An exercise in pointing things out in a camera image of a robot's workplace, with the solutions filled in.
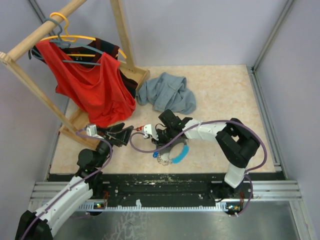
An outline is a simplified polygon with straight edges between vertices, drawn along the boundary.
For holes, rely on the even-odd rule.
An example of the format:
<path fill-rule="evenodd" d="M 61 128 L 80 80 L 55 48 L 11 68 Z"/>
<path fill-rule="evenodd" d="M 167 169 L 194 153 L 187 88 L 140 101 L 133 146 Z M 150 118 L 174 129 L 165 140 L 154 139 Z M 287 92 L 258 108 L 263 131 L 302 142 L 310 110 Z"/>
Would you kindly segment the blue key tag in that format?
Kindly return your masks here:
<path fill-rule="evenodd" d="M 152 157 L 153 157 L 153 158 L 157 158 L 158 155 L 159 155 L 159 152 L 158 152 L 158 151 L 155 151 L 155 152 L 152 154 Z"/>

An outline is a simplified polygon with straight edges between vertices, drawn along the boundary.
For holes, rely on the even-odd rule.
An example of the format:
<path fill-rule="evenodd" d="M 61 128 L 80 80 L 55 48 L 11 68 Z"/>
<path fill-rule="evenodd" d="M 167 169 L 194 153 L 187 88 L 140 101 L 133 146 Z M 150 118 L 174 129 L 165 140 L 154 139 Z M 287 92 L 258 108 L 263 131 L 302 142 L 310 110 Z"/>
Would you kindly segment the bunch of keys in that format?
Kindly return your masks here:
<path fill-rule="evenodd" d="M 157 162 L 163 166 L 180 163 L 188 154 L 189 146 L 186 140 L 177 140 L 170 146 L 160 150 Z"/>

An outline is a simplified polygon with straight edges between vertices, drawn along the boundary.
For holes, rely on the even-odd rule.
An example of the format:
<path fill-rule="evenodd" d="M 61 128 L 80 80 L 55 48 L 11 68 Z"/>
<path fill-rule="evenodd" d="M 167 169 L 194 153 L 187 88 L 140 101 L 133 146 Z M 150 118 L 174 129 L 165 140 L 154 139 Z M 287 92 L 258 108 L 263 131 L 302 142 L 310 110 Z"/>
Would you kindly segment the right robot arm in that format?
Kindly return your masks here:
<path fill-rule="evenodd" d="M 246 168 L 256 154 L 261 142 L 256 134 L 243 127 L 237 118 L 229 121 L 204 123 L 192 117 L 180 119 L 171 110 L 159 116 L 163 129 L 156 125 L 145 126 L 143 132 L 151 137 L 156 147 L 167 152 L 186 140 L 202 140 L 217 143 L 229 162 L 222 184 L 213 188 L 216 199 L 235 198 L 241 192 Z"/>

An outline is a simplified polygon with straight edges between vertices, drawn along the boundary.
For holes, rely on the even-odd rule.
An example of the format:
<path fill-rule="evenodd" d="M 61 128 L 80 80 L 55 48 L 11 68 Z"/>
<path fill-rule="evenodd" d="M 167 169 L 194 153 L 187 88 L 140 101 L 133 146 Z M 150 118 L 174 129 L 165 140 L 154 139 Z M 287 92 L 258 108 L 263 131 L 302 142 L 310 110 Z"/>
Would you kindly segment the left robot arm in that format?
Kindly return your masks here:
<path fill-rule="evenodd" d="M 90 198 L 103 195 L 102 170 L 113 156 L 113 147 L 126 146 L 134 127 L 119 123 L 110 127 L 87 124 L 76 131 L 82 138 L 98 140 L 97 147 L 85 148 L 78 155 L 78 171 L 70 182 L 49 202 L 36 211 L 25 211 L 20 217 L 15 239 L 51 240 L 62 224 Z"/>

